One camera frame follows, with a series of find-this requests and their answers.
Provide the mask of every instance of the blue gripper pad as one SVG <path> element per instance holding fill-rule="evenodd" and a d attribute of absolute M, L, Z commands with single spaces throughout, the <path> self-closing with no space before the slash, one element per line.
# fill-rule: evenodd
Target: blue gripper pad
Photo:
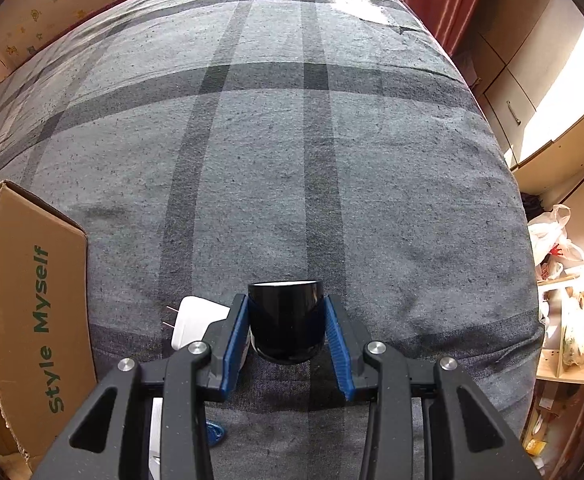
<path fill-rule="evenodd" d="M 236 317 L 230 341 L 227 344 L 226 353 L 223 355 L 223 380 L 220 392 L 226 398 L 236 388 L 241 369 L 241 357 L 248 337 L 248 297 L 244 296 Z"/>
<path fill-rule="evenodd" d="M 334 306 L 329 296 L 325 297 L 325 335 L 328 339 L 332 366 L 336 374 L 339 390 L 347 400 L 354 398 L 355 387 L 352 380 L 352 362 L 350 352 L 345 344 L 339 321 L 334 311 Z"/>

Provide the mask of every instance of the black mug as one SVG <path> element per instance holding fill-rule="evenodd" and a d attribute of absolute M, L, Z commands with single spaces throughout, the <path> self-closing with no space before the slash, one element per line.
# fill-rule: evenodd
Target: black mug
<path fill-rule="evenodd" d="M 295 365 L 323 345 L 323 283 L 270 282 L 248 286 L 252 346 L 268 361 Z"/>

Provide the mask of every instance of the white plastic bag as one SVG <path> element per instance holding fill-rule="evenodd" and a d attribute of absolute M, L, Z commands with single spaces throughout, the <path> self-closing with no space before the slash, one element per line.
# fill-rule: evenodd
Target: white plastic bag
<path fill-rule="evenodd" d="M 565 316 L 563 363 L 584 366 L 584 293 L 568 298 L 562 309 Z"/>
<path fill-rule="evenodd" d="M 551 260 L 547 263 L 536 266 L 534 270 L 538 282 L 542 282 L 543 280 L 555 280 L 563 272 L 563 264 Z"/>
<path fill-rule="evenodd" d="M 543 213 L 528 222 L 534 265 L 537 266 L 556 246 L 556 256 L 582 262 L 584 253 L 579 246 L 573 244 L 567 237 L 565 225 L 570 219 L 570 208 L 563 204 L 553 206 L 552 211 Z"/>

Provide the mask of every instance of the mattress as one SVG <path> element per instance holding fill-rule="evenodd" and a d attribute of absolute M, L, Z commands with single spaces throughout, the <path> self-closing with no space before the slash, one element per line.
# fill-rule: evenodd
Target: mattress
<path fill-rule="evenodd" d="M 456 357 L 522 428 L 543 329 L 517 185 L 402 0 L 123 2 L 0 83 L 3 179 L 88 233 L 99 376 L 168 355 L 184 296 L 320 279 L 373 338 Z M 358 475 L 368 410 L 326 351 L 249 354 L 208 417 L 218 479 Z"/>

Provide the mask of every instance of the sunlight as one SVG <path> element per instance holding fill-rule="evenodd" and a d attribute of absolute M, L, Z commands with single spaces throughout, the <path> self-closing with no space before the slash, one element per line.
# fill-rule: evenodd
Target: sunlight
<path fill-rule="evenodd" d="M 503 153 L 503 156 L 509 168 L 517 163 L 517 159 L 514 158 L 514 152 L 512 152 L 512 147 L 508 148 L 508 151 Z"/>
<path fill-rule="evenodd" d="M 547 92 L 523 134 L 520 160 L 556 140 L 584 114 L 584 27 L 563 70 Z"/>
<path fill-rule="evenodd" d="M 366 22 L 395 25 L 388 20 L 379 7 L 372 5 L 369 0 L 335 0 L 332 6 Z"/>

